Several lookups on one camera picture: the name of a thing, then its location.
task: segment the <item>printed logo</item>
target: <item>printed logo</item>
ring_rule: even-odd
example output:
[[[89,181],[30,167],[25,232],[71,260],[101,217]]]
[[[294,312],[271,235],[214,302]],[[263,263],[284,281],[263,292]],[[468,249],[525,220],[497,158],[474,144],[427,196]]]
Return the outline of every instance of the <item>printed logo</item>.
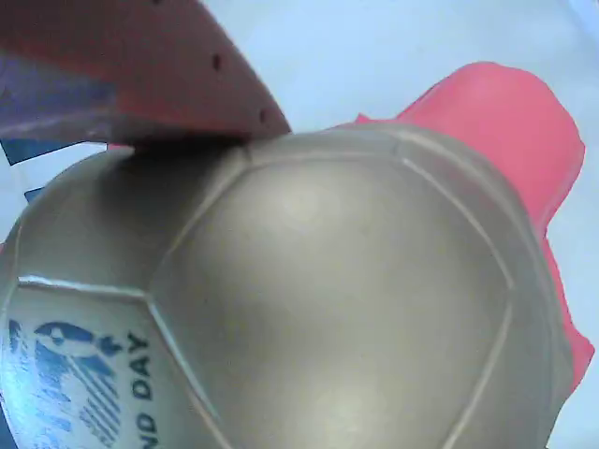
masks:
[[[16,432],[35,435],[27,447],[116,449],[131,438],[134,447],[160,446],[147,340],[132,331],[115,339],[61,321],[25,328],[10,320],[7,343],[5,401],[18,416]]]
[[[36,416],[48,426],[38,436],[35,448],[60,448],[52,431],[72,432],[73,416],[103,446],[111,448],[121,428],[121,409],[110,360],[123,351],[123,346],[111,336],[97,337],[62,322],[38,327],[32,339],[25,338],[16,321],[9,322],[8,332],[10,352],[18,355],[22,368],[35,372],[38,380]],[[34,366],[30,366],[28,341],[35,345]],[[74,397],[78,398],[77,405],[73,404]]]

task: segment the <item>white wall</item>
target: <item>white wall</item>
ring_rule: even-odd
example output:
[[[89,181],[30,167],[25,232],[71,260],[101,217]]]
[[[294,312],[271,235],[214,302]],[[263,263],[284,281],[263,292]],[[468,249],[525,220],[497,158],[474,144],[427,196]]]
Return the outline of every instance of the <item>white wall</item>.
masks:
[[[594,11],[593,0],[572,0]],[[566,0],[208,0],[295,130],[397,114],[459,66],[492,60],[545,80],[588,152],[549,228],[578,328],[599,348],[599,57]],[[589,20],[585,25],[593,27]],[[599,22],[596,28],[599,36]],[[552,449],[599,447],[599,355]]]

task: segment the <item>blue logo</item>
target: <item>blue logo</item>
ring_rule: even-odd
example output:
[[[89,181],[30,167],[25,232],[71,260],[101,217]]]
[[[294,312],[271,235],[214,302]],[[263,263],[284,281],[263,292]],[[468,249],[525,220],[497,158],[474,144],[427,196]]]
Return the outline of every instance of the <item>blue logo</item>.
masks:
[[[8,332],[10,352],[22,374],[35,375],[39,385],[35,415],[44,426],[35,449],[63,449],[59,436],[72,434],[81,424],[111,448],[121,430],[121,408],[110,361],[123,346],[112,336],[100,337],[64,322],[39,326],[29,338],[11,320]]]

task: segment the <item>ball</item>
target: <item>ball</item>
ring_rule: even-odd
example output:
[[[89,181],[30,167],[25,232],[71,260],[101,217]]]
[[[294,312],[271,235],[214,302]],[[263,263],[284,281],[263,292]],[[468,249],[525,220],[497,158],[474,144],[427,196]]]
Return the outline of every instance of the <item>ball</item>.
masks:
[[[516,194],[411,126],[92,156],[0,273],[20,448],[540,448],[570,386]]]

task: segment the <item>red object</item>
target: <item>red object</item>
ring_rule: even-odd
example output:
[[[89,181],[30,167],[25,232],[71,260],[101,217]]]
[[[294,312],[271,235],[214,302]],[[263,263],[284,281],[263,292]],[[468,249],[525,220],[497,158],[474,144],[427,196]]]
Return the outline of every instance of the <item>red object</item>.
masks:
[[[535,75],[492,63],[467,65],[442,80],[395,119],[451,136],[484,154],[516,187],[543,246],[572,348],[576,389],[594,348],[572,323],[547,226],[577,178],[584,144],[574,121]]]

